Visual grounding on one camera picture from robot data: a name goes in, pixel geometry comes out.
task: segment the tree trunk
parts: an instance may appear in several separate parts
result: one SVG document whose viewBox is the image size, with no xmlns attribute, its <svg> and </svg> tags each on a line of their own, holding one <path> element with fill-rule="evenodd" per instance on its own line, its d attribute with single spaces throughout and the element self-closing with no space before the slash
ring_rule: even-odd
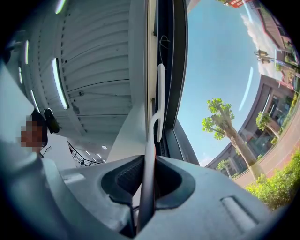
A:
<svg viewBox="0 0 300 240">
<path fill-rule="evenodd" d="M 275 129 L 270 124 L 268 124 L 267 127 L 272 131 L 272 133 L 277 137 L 277 139 L 279 139 L 280 136 L 278 132 L 276 132 Z"/>
<path fill-rule="evenodd" d="M 226 171 L 227 171 L 227 174 L 228 174 L 229 178 L 231 179 L 231 175 L 230 175 L 230 173 L 229 173 L 228 167 L 226 166 L 225 169 L 226 169 Z"/>
<path fill-rule="evenodd" d="M 238 134 L 238 132 L 233 127 L 230 127 L 226 130 L 225 135 L 230 139 L 232 145 L 242 155 L 254 179 L 256 180 L 260 177 L 261 174 L 264 174 L 263 169 L 259 166 L 259 163 L 256 161 L 256 157 L 249 149 L 249 147 L 244 143 L 243 139 Z"/>
</svg>

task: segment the green shrub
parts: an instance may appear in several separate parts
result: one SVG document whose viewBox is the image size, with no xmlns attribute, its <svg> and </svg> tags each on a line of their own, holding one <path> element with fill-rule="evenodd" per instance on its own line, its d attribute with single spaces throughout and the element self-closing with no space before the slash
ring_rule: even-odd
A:
<svg viewBox="0 0 300 240">
<path fill-rule="evenodd" d="M 280 127 L 280 130 L 278 131 L 278 134 L 281 135 L 283 131 L 283 127 Z"/>
<path fill-rule="evenodd" d="M 235 173 L 234 175 L 231 176 L 232 179 L 236 178 L 237 176 L 239 176 L 239 173 Z"/>
<path fill-rule="evenodd" d="M 274 137 L 271 141 L 271 144 L 274 146 L 277 143 L 277 137 Z"/>
<path fill-rule="evenodd" d="M 297 150 L 283 170 L 276 170 L 271 178 L 262 175 L 245 189 L 263 201 L 271 210 L 288 204 L 300 186 L 300 151 Z"/>
<path fill-rule="evenodd" d="M 295 107 L 298 100 L 298 94 L 295 93 L 294 98 L 292 99 L 291 107 Z"/>
<path fill-rule="evenodd" d="M 262 157 L 263 157 L 262 154 L 258 155 L 258 156 L 257 156 L 257 161 L 258 161 L 259 159 L 261 159 Z"/>
</svg>

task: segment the foliage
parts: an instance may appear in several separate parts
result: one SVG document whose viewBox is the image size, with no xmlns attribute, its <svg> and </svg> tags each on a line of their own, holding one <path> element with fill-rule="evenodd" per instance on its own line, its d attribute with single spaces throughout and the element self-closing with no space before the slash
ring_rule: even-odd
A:
<svg viewBox="0 0 300 240">
<path fill-rule="evenodd" d="M 277 137 L 274 137 L 271 141 L 271 144 L 274 146 L 277 143 Z"/>
<path fill-rule="evenodd" d="M 259 112 L 258 116 L 256 117 L 256 125 L 258 129 L 264 131 L 268 123 L 271 121 L 271 118 L 268 114 L 263 112 Z"/>
<path fill-rule="evenodd" d="M 280 127 L 280 130 L 278 131 L 278 134 L 281 135 L 283 132 L 283 127 Z"/>
<path fill-rule="evenodd" d="M 297 150 L 283 170 L 276 170 L 271 178 L 262 175 L 245 189 L 263 201 L 271 210 L 288 204 L 300 186 L 300 151 Z"/>
<path fill-rule="evenodd" d="M 291 120 L 291 118 L 292 118 L 292 116 L 293 116 L 293 114 L 294 114 L 294 109 L 295 109 L 295 106 L 296 106 L 297 101 L 298 101 L 298 94 L 295 93 L 294 98 L 293 98 L 293 100 L 292 100 L 292 104 L 291 104 L 290 110 L 289 110 L 289 112 L 287 113 L 287 115 L 286 115 L 286 117 L 285 117 L 285 120 L 283 121 L 280 130 L 278 131 L 279 134 L 282 134 L 283 130 L 285 129 L 285 127 L 287 126 L 287 124 L 288 124 L 289 121 Z"/>
<path fill-rule="evenodd" d="M 296 79 L 297 79 L 297 82 L 296 82 L 296 92 L 299 92 L 299 90 L 300 90 L 300 78 L 296 77 Z"/>
<path fill-rule="evenodd" d="M 240 152 L 239 152 L 239 150 L 238 150 L 237 148 L 235 149 L 235 152 L 236 152 L 237 155 L 240 155 Z"/>
<path fill-rule="evenodd" d="M 276 64 L 276 71 L 281 72 L 283 70 L 282 66 L 280 64 Z"/>
<path fill-rule="evenodd" d="M 291 107 L 295 107 L 298 100 L 298 94 L 295 93 L 294 98 L 292 99 Z"/>
<path fill-rule="evenodd" d="M 219 170 L 222 170 L 223 168 L 226 168 L 228 165 L 229 165 L 229 161 L 223 159 L 221 162 L 219 162 L 219 164 L 217 165 L 217 168 Z"/>
<path fill-rule="evenodd" d="M 225 127 L 231 126 L 234 114 L 231 104 L 225 104 L 220 98 L 213 98 L 207 101 L 208 109 L 213 114 L 211 117 L 203 119 L 203 131 L 214 133 L 214 138 L 221 140 L 225 136 Z"/>
<path fill-rule="evenodd" d="M 292 105 L 293 99 L 289 96 L 285 97 L 285 103 L 288 104 L 289 106 Z"/>
<path fill-rule="evenodd" d="M 260 160 L 262 157 L 263 157 L 262 154 L 258 155 L 257 156 L 257 161 Z"/>
<path fill-rule="evenodd" d="M 289 56 L 285 56 L 285 61 L 291 63 L 291 58 Z"/>
<path fill-rule="evenodd" d="M 231 176 L 232 179 L 236 178 L 237 176 L 239 176 L 239 173 L 235 173 L 234 175 Z"/>
</svg>

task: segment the tree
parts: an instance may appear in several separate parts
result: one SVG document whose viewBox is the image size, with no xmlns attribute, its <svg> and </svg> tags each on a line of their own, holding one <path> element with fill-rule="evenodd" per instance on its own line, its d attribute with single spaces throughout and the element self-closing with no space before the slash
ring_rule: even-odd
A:
<svg viewBox="0 0 300 240">
<path fill-rule="evenodd" d="M 256 117 L 256 125 L 258 126 L 258 129 L 264 131 L 265 128 L 267 127 L 274 133 L 274 135 L 277 138 L 279 138 L 278 132 L 276 132 L 275 129 L 271 126 L 270 122 L 271 122 L 271 117 L 268 114 L 262 112 L 258 113 L 258 116 Z"/>
<path fill-rule="evenodd" d="M 289 56 L 285 56 L 285 62 L 291 63 L 291 58 Z"/>
<path fill-rule="evenodd" d="M 240 155 L 239 150 L 235 149 L 235 152 L 236 152 L 237 155 Z"/>
<path fill-rule="evenodd" d="M 276 71 L 281 72 L 283 70 L 280 64 L 276 64 Z"/>
<path fill-rule="evenodd" d="M 228 165 L 229 165 L 229 161 L 223 159 L 221 162 L 219 162 L 219 164 L 217 165 L 217 168 L 218 168 L 219 170 L 222 170 L 223 168 L 225 168 L 226 171 L 227 171 L 227 173 L 228 173 L 229 178 L 231 178 L 231 175 L 230 175 L 230 173 L 229 173 Z"/>
<path fill-rule="evenodd" d="M 208 109 L 212 113 L 210 117 L 203 119 L 203 131 L 212 133 L 217 140 L 228 137 L 232 145 L 240 152 L 250 169 L 253 177 L 258 179 L 263 173 L 262 168 L 256 162 L 256 157 L 251 152 L 249 147 L 244 144 L 243 139 L 232 125 L 234 114 L 230 104 L 225 104 L 220 98 L 213 98 L 207 101 Z"/>
</svg>

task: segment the cloud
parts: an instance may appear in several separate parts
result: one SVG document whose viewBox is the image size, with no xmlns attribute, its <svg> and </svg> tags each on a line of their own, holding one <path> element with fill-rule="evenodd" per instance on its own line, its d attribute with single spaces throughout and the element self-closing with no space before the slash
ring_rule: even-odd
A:
<svg viewBox="0 0 300 240">
<path fill-rule="evenodd" d="M 246 15 L 241 14 L 240 16 L 248 29 L 248 35 L 252 38 L 256 50 L 261 49 L 266 51 L 271 57 L 275 57 L 275 51 L 277 48 L 270 37 L 264 32 L 262 24 L 256 21 L 251 22 L 249 17 Z M 257 64 L 260 74 L 281 80 L 282 74 L 275 70 L 273 63 L 262 64 L 261 62 L 257 62 Z"/>
<path fill-rule="evenodd" d="M 208 163 L 213 160 L 212 157 L 208 156 L 205 152 L 203 153 L 203 158 L 199 160 L 199 164 L 201 167 L 205 167 Z"/>
</svg>

